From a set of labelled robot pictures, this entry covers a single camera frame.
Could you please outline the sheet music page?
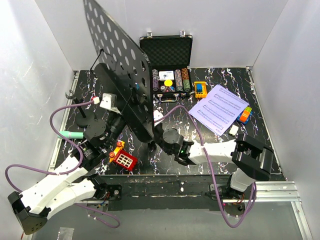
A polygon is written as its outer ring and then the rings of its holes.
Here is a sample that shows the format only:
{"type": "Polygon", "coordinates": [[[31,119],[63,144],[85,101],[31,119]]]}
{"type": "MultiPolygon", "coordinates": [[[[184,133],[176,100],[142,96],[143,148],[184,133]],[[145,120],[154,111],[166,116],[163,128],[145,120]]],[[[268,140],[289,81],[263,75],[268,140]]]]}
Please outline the sheet music page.
{"type": "Polygon", "coordinates": [[[216,85],[204,99],[203,106],[226,118],[237,118],[249,103],[225,87],[216,85]]]}
{"type": "Polygon", "coordinates": [[[189,114],[214,132],[221,136],[235,121],[239,110],[224,103],[209,99],[200,101],[189,111],[189,114]]]}

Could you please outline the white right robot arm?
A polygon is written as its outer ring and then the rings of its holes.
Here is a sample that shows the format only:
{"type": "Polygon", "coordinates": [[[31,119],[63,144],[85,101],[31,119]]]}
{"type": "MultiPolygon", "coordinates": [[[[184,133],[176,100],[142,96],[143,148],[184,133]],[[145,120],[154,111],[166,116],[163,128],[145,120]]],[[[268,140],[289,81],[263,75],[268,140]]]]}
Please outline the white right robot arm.
{"type": "Polygon", "coordinates": [[[218,188],[221,197],[237,199],[255,181],[266,182],[271,178],[274,150],[244,133],[230,141],[201,145],[184,140],[175,128],[164,130],[160,123],[154,129],[154,142],[183,166],[207,161],[236,165],[237,170],[226,186],[218,188]]]}

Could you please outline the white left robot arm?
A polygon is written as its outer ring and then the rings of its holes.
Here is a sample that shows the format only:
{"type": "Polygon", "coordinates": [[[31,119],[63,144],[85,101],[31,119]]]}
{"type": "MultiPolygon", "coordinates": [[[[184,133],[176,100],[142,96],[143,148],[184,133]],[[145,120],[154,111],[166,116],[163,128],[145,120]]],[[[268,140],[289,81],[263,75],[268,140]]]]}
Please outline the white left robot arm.
{"type": "Polygon", "coordinates": [[[31,235],[63,209],[86,199],[103,203],[121,198],[119,184],[107,184],[98,174],[87,174],[107,158],[104,149],[117,142],[127,125],[122,116],[111,113],[107,120],[94,119],[84,130],[83,141],[64,162],[27,190],[17,190],[8,201],[24,233],[31,235]]]}

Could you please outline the mint green toy microphone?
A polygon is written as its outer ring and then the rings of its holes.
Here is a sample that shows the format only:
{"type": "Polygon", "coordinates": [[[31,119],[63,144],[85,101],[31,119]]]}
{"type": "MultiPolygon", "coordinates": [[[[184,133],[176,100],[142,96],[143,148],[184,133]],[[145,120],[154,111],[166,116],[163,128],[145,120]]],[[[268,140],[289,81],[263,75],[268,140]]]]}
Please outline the mint green toy microphone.
{"type": "Polygon", "coordinates": [[[57,135],[59,139],[81,140],[84,138],[83,132],[60,131],[57,135]]]}

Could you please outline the black music stand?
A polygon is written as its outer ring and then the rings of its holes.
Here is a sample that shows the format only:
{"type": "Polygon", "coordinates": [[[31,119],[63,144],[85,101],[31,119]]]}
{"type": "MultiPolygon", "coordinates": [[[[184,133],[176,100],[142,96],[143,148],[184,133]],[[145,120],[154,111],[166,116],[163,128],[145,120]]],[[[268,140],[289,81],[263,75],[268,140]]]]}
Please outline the black music stand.
{"type": "Polygon", "coordinates": [[[154,139],[152,66],[146,53],[95,0],[83,1],[85,19],[99,63],[94,73],[105,93],[142,143],[154,139]]]}

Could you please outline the black microphone desk stand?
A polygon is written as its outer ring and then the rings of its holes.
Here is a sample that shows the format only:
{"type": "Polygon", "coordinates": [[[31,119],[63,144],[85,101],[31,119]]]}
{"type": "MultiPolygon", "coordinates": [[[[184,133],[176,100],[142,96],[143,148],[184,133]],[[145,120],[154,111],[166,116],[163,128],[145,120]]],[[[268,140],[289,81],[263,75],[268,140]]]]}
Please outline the black microphone desk stand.
{"type": "MultiPolygon", "coordinates": [[[[83,99],[78,99],[75,96],[74,91],[70,90],[69,93],[65,93],[65,97],[68,100],[72,100],[74,104],[81,104],[84,102],[83,99]]],[[[78,113],[75,115],[75,123],[80,128],[86,128],[93,120],[95,120],[96,114],[89,109],[84,109],[82,106],[78,106],[78,113]]]]}

